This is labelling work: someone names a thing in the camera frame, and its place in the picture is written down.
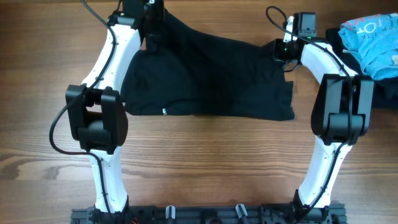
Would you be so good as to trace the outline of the black t-shirt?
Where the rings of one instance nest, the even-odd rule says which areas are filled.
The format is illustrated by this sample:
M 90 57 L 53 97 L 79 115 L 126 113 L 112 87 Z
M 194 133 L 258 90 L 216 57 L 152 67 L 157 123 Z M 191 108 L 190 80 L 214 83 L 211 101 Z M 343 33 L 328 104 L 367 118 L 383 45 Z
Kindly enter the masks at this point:
M 194 30 L 171 13 L 146 37 L 121 87 L 129 114 L 215 115 L 287 121 L 293 83 L 263 46 Z

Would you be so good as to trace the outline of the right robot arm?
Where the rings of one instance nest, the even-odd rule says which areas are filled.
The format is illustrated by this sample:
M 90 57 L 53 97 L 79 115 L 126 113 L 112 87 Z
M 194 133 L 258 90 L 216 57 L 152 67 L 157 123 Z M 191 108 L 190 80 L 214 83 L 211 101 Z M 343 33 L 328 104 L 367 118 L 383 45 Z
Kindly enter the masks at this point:
M 346 155 L 368 131 L 374 82 L 347 67 L 330 43 L 317 37 L 314 13 L 284 16 L 277 28 L 285 34 L 275 42 L 274 60 L 295 61 L 320 84 L 310 119 L 312 158 L 285 219 L 321 223 L 330 214 L 331 190 Z

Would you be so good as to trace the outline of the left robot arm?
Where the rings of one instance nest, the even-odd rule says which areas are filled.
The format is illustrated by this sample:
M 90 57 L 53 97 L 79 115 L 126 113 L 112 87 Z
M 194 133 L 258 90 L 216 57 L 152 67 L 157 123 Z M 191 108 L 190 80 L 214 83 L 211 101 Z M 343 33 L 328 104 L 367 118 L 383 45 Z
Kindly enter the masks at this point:
M 93 69 L 80 85 L 66 90 L 72 137 L 88 156 L 95 179 L 88 222 L 125 223 L 132 217 L 121 173 L 128 121 L 120 92 L 144 36 L 161 25 L 164 12 L 163 1 L 119 1 L 103 22 L 107 36 Z

